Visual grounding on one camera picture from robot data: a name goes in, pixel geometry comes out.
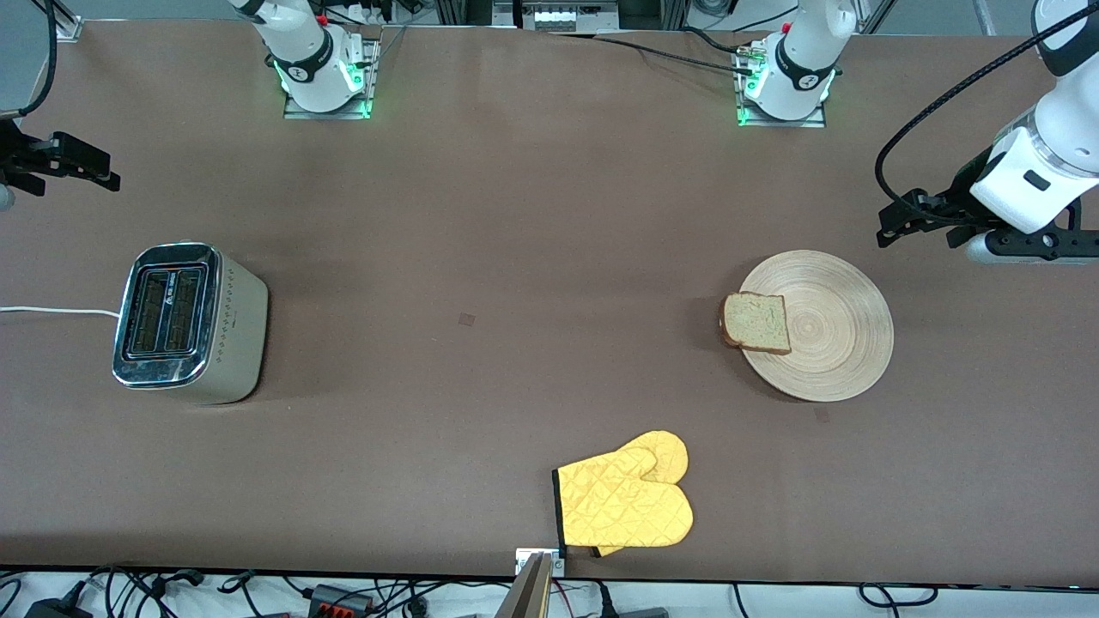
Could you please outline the round wooden plate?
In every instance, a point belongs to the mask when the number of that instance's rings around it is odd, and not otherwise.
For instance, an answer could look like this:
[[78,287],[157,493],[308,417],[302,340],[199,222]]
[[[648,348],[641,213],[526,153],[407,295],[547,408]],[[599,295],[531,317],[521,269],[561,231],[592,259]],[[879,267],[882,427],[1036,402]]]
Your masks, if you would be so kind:
[[792,352],[743,352],[778,391],[804,402],[841,402],[869,390],[890,364],[890,306],[847,261],[824,251],[782,251],[750,271],[741,290],[785,301]]

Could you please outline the brown bread slice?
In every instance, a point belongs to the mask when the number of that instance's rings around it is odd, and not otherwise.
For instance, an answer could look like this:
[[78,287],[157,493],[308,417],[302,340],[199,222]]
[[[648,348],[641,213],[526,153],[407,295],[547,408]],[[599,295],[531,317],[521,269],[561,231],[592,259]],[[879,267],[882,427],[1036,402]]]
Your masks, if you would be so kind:
[[720,332],[730,347],[777,355],[792,352],[782,296],[729,294],[721,304]]

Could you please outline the silver two-slot toaster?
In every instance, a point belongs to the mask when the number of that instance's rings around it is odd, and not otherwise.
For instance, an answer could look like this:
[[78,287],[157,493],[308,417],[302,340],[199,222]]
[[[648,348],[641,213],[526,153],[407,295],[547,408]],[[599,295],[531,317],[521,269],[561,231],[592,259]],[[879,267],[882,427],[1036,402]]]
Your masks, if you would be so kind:
[[127,390],[181,402],[238,402],[258,386],[270,290],[203,242],[142,251],[129,273],[112,352]]

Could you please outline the yellow quilted oven mitt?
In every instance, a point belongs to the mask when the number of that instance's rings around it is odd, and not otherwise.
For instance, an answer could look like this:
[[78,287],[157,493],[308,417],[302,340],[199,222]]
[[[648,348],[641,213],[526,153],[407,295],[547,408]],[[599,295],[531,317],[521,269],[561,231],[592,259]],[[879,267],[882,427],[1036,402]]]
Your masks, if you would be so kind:
[[682,542],[693,525],[691,504],[679,482],[689,466],[682,439],[667,431],[651,431],[629,441],[622,450],[647,451],[654,466],[622,481],[604,503],[601,543],[592,549],[606,558],[622,548],[662,548]]
[[682,542],[695,517],[676,482],[650,481],[659,459],[624,446],[553,470],[558,539],[600,555]]

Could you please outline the grey electronics box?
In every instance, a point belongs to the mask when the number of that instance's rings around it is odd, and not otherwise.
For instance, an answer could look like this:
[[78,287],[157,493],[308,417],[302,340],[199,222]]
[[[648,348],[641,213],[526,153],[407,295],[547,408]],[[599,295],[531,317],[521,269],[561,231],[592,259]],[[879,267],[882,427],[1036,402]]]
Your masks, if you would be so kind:
[[525,30],[597,34],[619,30],[617,0],[519,0]]

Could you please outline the black power adapter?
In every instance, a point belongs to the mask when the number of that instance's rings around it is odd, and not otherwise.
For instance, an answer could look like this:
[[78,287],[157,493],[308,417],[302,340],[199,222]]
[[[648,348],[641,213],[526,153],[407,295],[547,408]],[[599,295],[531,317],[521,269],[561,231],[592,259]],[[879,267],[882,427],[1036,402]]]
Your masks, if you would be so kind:
[[95,616],[73,603],[47,598],[32,603],[24,618],[95,618]]

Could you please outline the red and black connector box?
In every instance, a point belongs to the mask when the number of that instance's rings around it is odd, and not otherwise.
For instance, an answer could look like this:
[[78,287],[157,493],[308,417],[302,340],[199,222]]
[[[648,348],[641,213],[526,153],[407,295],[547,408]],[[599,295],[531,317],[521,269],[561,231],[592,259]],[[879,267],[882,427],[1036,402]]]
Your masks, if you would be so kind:
[[368,618],[374,602],[368,594],[330,585],[307,588],[307,618]]

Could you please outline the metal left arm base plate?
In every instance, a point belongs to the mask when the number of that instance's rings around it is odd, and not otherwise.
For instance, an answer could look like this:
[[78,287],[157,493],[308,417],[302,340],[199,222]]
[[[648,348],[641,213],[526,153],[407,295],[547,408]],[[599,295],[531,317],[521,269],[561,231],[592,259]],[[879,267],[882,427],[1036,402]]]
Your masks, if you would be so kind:
[[823,129],[828,125],[828,114],[823,103],[828,100],[828,89],[823,91],[823,98],[817,103],[812,113],[804,118],[770,115],[752,98],[752,95],[757,93],[765,85],[768,75],[764,40],[753,40],[750,45],[740,45],[735,52],[731,52],[731,60],[735,68],[746,68],[750,71],[746,76],[737,75],[734,78],[739,126]]

